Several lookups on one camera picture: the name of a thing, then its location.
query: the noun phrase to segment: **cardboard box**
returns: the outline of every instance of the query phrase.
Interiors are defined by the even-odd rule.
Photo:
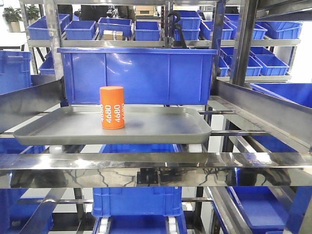
[[[154,6],[136,6],[137,16],[153,16]]]
[[[104,40],[123,40],[122,32],[104,30]]]

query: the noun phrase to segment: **gray tray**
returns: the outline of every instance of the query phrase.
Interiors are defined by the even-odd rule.
[[[125,128],[101,127],[99,106],[59,108],[16,130],[24,145],[196,144],[205,142],[210,126],[194,109],[125,106]]]

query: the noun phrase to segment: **orange can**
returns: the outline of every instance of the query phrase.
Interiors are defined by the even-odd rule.
[[[101,121],[104,129],[119,129],[125,126],[124,89],[121,86],[100,88]]]

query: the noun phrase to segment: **potted plant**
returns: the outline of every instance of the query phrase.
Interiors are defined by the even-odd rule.
[[[29,20],[29,24],[34,23],[37,19],[39,19],[39,8],[36,6],[27,6],[26,7],[27,18]]]
[[[12,6],[6,7],[3,11],[3,15],[5,21],[9,24],[10,31],[12,33],[20,32],[20,8],[13,8]]]

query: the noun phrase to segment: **blue plastic bin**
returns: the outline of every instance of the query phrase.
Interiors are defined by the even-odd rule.
[[[236,39],[237,38],[238,21],[229,21],[228,24],[231,28],[233,28],[232,39]],[[263,39],[264,35],[266,34],[267,31],[268,30],[266,28],[263,28],[260,25],[255,24],[254,28],[253,28],[253,39],[255,39],[255,40]]]
[[[261,65],[264,76],[284,76],[289,66],[274,55],[257,55],[254,57]]]
[[[178,152],[170,144],[103,145],[100,153]],[[114,215],[181,215],[181,187],[94,188],[97,217]]]
[[[0,95],[28,88],[31,53],[0,50]]]
[[[253,234],[284,230],[288,213],[268,187],[228,187]]]
[[[46,20],[37,20],[27,27],[31,40],[49,40],[49,30]]]
[[[100,18],[98,30],[100,35],[104,34],[104,30],[111,30],[122,31],[125,37],[131,37],[131,24],[131,19]]]
[[[96,22],[72,21],[65,27],[65,32],[68,40],[92,40],[96,32]]]
[[[312,108],[312,83],[251,83],[253,90]]]
[[[100,153],[173,153],[178,152],[176,144],[117,144],[103,145]]]
[[[197,30],[182,30],[184,40],[198,40],[200,29]],[[175,40],[181,40],[180,33],[175,29]]]
[[[183,30],[199,29],[201,17],[196,11],[178,11],[181,19],[178,22]]]
[[[70,104],[99,104],[99,88],[119,85],[126,104],[207,104],[216,50],[59,48]]]
[[[46,21],[47,18],[46,18],[46,16],[42,16],[39,20]],[[58,20],[59,20],[60,30],[61,30],[61,32],[64,32],[65,27],[70,23],[69,14],[59,14]]]
[[[224,21],[238,21],[239,14],[225,14],[224,15]]]
[[[274,55],[274,53],[264,47],[251,47],[250,55],[255,57],[257,55]]]
[[[47,57],[43,64],[39,67],[41,75],[55,75],[53,57]]]
[[[33,213],[38,208],[39,204],[15,204],[10,209],[10,215],[9,219],[10,222],[20,222],[20,225],[18,226],[12,226],[10,229],[6,232],[6,234],[16,234],[19,233],[19,231],[23,228],[23,226],[27,223],[27,221],[30,219],[30,217],[33,215]],[[45,224],[43,230],[40,234],[47,234],[52,228],[53,228],[53,218],[52,214],[49,217],[47,223]]]
[[[211,29],[203,22],[200,22],[200,32],[199,35],[207,40],[211,38]]]
[[[213,21],[203,20],[202,23],[205,24],[209,29],[211,29],[211,31],[214,30],[214,22]],[[204,26],[202,26],[201,28],[204,30],[203,33],[208,32],[208,31],[205,31]],[[233,31],[233,28],[231,28],[227,23],[224,23],[221,39],[222,40],[230,40],[231,36],[232,36],[232,31]]]
[[[276,31],[302,27],[302,23],[297,21],[266,21],[266,23]]]
[[[160,27],[158,22],[137,21],[135,26],[136,40],[159,40]]]
[[[231,57],[234,55],[234,47],[221,47],[220,56],[222,58]]]
[[[227,56],[224,58],[225,62],[231,67],[232,56]],[[251,56],[249,56],[246,75],[247,76],[259,76],[261,72],[262,66]]]
[[[229,66],[226,64],[223,58],[220,57],[219,59],[219,72],[220,77],[226,77],[228,75]]]

